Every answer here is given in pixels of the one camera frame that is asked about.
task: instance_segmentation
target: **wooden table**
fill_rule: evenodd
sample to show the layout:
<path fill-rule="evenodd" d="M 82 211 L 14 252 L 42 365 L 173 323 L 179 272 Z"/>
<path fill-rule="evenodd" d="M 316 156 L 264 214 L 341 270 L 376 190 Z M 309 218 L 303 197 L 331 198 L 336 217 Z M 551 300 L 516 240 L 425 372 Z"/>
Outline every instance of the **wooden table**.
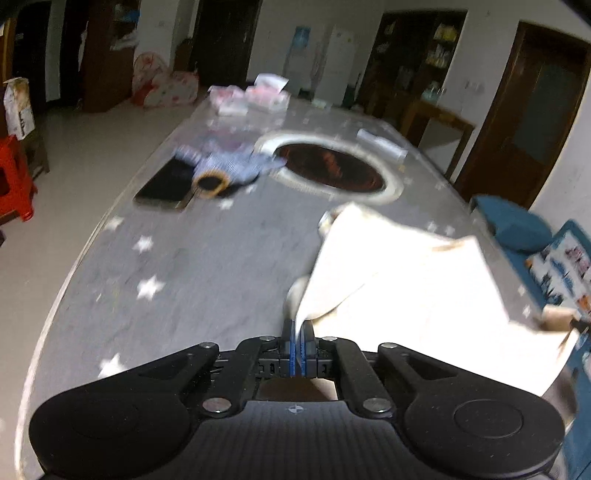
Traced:
<path fill-rule="evenodd" d="M 413 123 L 417 117 L 422 117 L 429 120 L 437 120 L 443 125 L 455 128 L 462 132 L 462 137 L 457 145 L 456 151 L 453 154 L 452 161 L 450 162 L 444 174 L 445 178 L 450 180 L 458 162 L 460 161 L 460 158 L 462 157 L 462 154 L 464 153 L 466 145 L 468 144 L 468 140 L 470 140 L 470 137 L 472 136 L 474 125 L 468 123 L 463 118 L 458 117 L 455 113 L 450 112 L 449 110 L 445 110 L 424 100 L 417 99 L 409 105 L 406 113 L 404 114 L 404 118 L 402 119 L 400 133 L 404 137 L 408 138 L 409 132 L 411 131 Z"/>

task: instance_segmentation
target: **screw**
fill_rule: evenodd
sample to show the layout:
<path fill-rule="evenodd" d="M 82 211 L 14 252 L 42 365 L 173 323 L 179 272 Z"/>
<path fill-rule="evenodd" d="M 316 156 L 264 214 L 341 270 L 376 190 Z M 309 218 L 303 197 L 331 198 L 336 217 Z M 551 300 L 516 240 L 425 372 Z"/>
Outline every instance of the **screw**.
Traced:
<path fill-rule="evenodd" d="M 225 398 L 213 397 L 208 398 L 202 403 L 202 407 L 211 413 L 223 413 L 228 411 L 232 403 Z"/>
<path fill-rule="evenodd" d="M 373 413 L 384 413 L 388 411 L 392 404 L 385 398 L 368 398 L 363 402 L 363 407 Z"/>

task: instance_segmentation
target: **sofa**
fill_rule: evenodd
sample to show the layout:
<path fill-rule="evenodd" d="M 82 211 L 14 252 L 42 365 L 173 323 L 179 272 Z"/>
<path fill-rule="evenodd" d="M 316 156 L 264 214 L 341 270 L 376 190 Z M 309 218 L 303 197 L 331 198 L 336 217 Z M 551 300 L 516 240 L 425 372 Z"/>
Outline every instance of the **sofa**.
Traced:
<path fill-rule="evenodd" d="M 511 265 L 541 309 L 556 304 L 548 288 L 531 272 L 533 255 L 547 251 L 570 233 L 591 256 L 591 239 L 574 221 L 568 220 L 556 234 L 537 215 L 498 197 L 477 195 L 472 205 L 486 219 Z M 582 335 L 567 362 L 573 373 L 577 414 L 564 441 L 569 480 L 591 480 L 591 335 Z"/>

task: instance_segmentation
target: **white cloth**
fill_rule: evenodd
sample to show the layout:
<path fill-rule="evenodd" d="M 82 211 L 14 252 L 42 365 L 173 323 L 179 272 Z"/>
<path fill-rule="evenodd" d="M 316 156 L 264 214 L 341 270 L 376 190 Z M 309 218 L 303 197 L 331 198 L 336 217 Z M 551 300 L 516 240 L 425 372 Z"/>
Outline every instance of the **white cloth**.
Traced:
<path fill-rule="evenodd" d="M 296 328 L 376 351 L 394 342 L 542 395 L 578 335 L 510 321 L 474 237 L 451 240 L 349 204 L 324 240 Z"/>

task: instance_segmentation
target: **blue sofa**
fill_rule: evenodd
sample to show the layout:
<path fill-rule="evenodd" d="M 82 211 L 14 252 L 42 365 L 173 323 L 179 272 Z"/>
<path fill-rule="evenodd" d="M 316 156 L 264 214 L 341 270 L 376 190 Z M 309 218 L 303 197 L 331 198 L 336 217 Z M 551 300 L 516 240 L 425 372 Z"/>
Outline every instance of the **blue sofa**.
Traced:
<path fill-rule="evenodd" d="M 488 221 L 493 236 L 540 308 L 547 302 L 540 286 L 525 266 L 525 260 L 541 251 L 554 239 L 561 238 L 567 231 L 570 231 L 591 255 L 591 240 L 574 220 L 568 220 L 554 236 L 548 237 L 551 232 L 543 220 L 511 202 L 498 197 L 478 195 L 473 198 L 473 204 Z M 527 228 L 519 228 L 525 224 L 528 224 Z M 535 232 L 537 238 L 529 238 L 528 232 Z M 591 352 L 591 335 L 579 347 L 573 351 L 567 362 L 567 366 L 576 377 L 575 395 L 578 412 L 564 441 L 563 452 L 569 480 L 591 480 L 591 381 L 583 368 L 584 356 Z"/>

